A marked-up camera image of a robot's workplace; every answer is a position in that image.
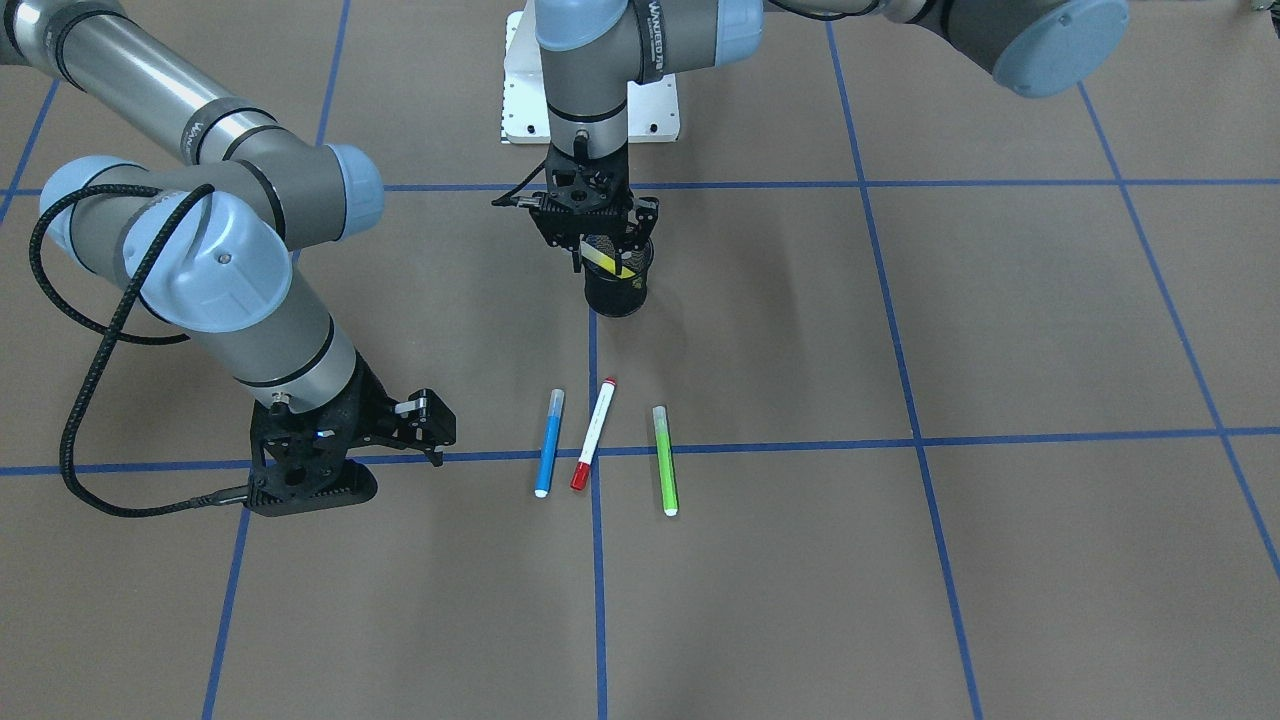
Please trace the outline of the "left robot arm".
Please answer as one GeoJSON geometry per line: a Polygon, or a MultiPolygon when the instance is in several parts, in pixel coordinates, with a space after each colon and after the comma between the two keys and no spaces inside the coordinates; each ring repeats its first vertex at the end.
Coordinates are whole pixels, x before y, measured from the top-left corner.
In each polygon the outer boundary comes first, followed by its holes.
{"type": "Polygon", "coordinates": [[[881,17],[942,38],[1023,97],[1062,92],[1100,68],[1130,19],[1125,1],[530,1],[549,120],[547,187],[527,209],[576,266],[620,272],[645,254],[657,201],[628,182],[628,86],[724,67],[760,46],[765,14],[881,17]]]}

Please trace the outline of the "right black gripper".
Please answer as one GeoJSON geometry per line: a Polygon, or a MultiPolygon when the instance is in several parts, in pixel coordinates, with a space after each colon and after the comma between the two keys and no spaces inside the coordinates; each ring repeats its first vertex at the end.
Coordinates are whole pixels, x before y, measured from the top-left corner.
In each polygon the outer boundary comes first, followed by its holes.
{"type": "Polygon", "coordinates": [[[365,359],[325,404],[306,404],[300,389],[273,391],[253,406],[250,425],[255,471],[338,471],[352,448],[420,451],[434,468],[457,441],[456,415],[430,388],[406,401],[390,397],[365,359]]]}

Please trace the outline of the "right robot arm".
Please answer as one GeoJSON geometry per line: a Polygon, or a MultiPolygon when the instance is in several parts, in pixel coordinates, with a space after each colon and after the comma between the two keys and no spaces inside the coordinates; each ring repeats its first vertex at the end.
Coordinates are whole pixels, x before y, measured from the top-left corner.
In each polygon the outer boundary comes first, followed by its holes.
{"type": "Polygon", "coordinates": [[[88,156],[44,187],[29,269],[102,343],[59,439],[67,483],[115,346],[196,343],[253,397],[253,474],[333,480],[349,450],[442,462],[454,418],[428,389],[388,396],[296,268],[296,250],[379,223],[381,177],[348,145],[310,146],[137,26],[118,1],[5,1],[3,64],[58,77],[182,160],[88,156]]]}

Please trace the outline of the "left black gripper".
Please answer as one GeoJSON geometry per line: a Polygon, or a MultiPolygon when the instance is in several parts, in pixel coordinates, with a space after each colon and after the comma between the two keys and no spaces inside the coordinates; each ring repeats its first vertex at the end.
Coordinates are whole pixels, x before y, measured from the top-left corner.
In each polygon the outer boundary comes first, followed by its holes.
{"type": "Polygon", "coordinates": [[[650,263],[652,234],[660,200],[635,197],[630,182],[630,146],[603,158],[577,159],[552,145],[543,170],[547,188],[535,192],[529,208],[548,243],[570,247],[575,274],[582,274],[588,234],[604,234],[617,249],[628,246],[628,263],[650,263]]]}

